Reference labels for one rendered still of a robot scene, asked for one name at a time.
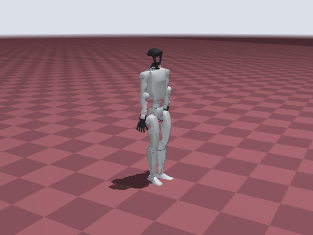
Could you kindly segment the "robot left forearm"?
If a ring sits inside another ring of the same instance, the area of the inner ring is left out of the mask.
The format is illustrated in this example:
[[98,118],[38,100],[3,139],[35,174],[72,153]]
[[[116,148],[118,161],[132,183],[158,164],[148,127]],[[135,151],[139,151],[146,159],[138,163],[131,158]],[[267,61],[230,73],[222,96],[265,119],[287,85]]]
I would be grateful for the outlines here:
[[163,108],[165,110],[167,110],[167,106],[169,106],[169,104],[170,104],[170,94],[171,93],[165,94],[165,96],[164,96]]

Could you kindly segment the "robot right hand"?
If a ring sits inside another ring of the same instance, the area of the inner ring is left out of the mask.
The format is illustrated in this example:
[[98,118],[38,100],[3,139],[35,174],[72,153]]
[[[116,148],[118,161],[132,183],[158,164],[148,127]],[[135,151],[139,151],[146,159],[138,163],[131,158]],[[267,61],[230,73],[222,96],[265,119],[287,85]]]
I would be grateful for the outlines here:
[[[140,115],[141,116],[141,115]],[[143,132],[145,132],[144,131],[144,128],[146,127],[146,129],[148,130],[148,128],[147,128],[147,126],[146,126],[146,116],[145,116],[145,119],[140,119],[139,118],[139,123],[138,123],[138,125],[137,125],[137,129],[136,130],[138,130],[138,127],[139,127],[139,130],[138,131],[140,131],[140,128],[141,128],[141,132],[143,131]]]

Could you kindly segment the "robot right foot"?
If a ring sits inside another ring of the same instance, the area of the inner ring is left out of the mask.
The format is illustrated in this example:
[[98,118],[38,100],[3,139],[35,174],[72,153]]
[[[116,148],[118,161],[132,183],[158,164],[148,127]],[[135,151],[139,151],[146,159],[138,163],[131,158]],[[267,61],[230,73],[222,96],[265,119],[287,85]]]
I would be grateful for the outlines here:
[[148,176],[148,180],[151,181],[153,184],[157,185],[157,186],[161,186],[162,182],[157,178],[157,177],[153,177],[151,178],[151,176]]

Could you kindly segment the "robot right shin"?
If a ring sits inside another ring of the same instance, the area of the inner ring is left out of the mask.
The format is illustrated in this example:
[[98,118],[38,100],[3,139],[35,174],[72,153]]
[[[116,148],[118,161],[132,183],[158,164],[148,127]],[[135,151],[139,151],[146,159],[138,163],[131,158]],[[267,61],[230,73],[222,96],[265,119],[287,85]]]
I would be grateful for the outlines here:
[[151,151],[151,147],[147,147],[147,159],[148,159],[148,164],[150,167],[150,176],[151,178],[156,176],[156,167],[157,167],[157,160],[158,160],[158,153],[157,150],[154,151],[154,153]]

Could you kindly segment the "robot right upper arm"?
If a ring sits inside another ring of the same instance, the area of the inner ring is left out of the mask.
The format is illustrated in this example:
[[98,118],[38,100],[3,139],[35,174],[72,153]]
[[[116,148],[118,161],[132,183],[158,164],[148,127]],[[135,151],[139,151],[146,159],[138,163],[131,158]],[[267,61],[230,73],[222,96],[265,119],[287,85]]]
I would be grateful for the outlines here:
[[147,87],[148,87],[148,80],[150,79],[150,71],[144,71],[140,74],[139,76],[140,78],[140,95],[141,94],[145,94],[146,95],[146,99],[149,99],[149,94],[146,92]]

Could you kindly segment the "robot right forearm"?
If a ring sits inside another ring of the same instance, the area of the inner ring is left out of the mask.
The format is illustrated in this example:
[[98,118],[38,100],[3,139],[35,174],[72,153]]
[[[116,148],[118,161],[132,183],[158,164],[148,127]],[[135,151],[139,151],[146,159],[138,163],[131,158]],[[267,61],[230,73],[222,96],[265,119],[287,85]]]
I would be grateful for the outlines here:
[[145,101],[146,99],[146,95],[145,94],[141,94],[140,96],[140,104],[141,104],[141,116],[140,116],[140,119],[145,119],[145,116],[147,114],[147,104],[148,102]]

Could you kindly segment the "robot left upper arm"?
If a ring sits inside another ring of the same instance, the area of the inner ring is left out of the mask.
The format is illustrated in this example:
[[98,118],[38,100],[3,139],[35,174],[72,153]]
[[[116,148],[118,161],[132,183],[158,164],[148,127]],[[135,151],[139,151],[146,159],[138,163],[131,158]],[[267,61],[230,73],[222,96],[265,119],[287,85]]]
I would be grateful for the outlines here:
[[169,94],[172,91],[172,88],[168,86],[170,71],[168,69],[165,69],[165,70],[166,70],[166,91],[165,91],[165,93]]

